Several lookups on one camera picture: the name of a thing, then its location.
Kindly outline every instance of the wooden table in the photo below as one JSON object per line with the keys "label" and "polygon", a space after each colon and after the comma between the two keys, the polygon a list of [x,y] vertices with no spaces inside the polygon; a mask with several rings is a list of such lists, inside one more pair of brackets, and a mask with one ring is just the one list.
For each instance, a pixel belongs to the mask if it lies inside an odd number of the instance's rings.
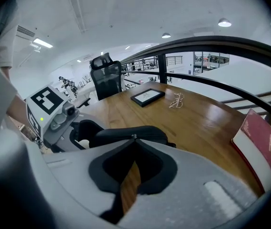
{"label": "wooden table", "polygon": [[[149,88],[164,91],[165,96],[144,108],[130,99]],[[174,93],[184,94],[181,108],[169,108]],[[245,116],[225,104],[168,84],[148,82],[85,107],[83,112],[96,116],[109,128],[156,126],[177,148],[206,157],[261,195],[253,174],[230,143]],[[138,168],[133,164],[121,186],[125,212],[135,201],[140,183]]]}

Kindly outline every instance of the red book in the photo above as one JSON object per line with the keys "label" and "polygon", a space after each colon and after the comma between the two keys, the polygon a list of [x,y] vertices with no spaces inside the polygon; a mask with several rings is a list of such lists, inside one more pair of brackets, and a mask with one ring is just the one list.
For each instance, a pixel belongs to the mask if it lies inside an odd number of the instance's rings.
{"label": "red book", "polygon": [[271,189],[271,126],[250,109],[232,143],[254,173],[262,190]]}

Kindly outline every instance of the black office chair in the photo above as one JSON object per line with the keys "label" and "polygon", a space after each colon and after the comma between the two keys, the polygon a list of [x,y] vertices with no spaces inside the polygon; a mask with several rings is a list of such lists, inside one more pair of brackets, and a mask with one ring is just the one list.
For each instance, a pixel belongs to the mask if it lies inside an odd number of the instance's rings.
{"label": "black office chair", "polygon": [[113,61],[109,53],[91,62],[91,78],[94,82],[98,100],[121,92],[121,64]]}

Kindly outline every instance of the book cover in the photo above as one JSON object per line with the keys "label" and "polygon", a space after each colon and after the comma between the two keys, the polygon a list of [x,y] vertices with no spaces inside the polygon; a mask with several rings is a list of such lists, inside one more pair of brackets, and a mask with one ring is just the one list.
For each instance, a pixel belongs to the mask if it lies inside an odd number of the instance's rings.
{"label": "book cover", "polygon": [[255,144],[271,168],[271,126],[250,109],[241,131]]}

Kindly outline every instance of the eyeglasses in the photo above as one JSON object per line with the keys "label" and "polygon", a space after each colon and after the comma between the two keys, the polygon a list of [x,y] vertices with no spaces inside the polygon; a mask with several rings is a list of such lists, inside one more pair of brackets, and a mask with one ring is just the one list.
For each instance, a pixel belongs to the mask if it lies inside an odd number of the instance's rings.
{"label": "eyeglasses", "polygon": [[184,99],[184,94],[179,93],[179,94],[174,94],[175,95],[175,101],[173,101],[169,108],[181,108],[183,106],[183,99]]}

